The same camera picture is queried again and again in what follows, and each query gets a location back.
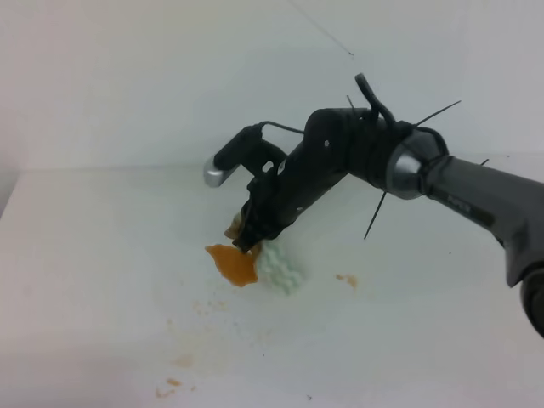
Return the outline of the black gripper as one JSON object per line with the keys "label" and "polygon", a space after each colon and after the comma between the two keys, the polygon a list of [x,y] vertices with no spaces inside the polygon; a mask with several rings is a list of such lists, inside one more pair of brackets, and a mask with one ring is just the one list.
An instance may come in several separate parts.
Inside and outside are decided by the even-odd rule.
{"label": "black gripper", "polygon": [[301,143],[270,175],[251,183],[243,229],[233,234],[233,245],[259,256],[266,238],[293,224],[346,175],[370,181],[371,155],[384,132],[385,121],[368,109],[316,110]]}

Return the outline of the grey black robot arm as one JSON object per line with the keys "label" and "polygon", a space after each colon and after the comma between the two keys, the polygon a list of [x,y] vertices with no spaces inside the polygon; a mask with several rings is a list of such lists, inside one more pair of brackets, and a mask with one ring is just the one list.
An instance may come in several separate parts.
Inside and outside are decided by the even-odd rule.
{"label": "grey black robot arm", "polygon": [[426,196],[488,230],[506,253],[507,283],[519,286],[532,326],[543,329],[543,186],[452,156],[436,131],[369,109],[320,109],[290,154],[243,128],[216,156],[227,171],[253,175],[235,245],[277,237],[346,175],[393,196]]}

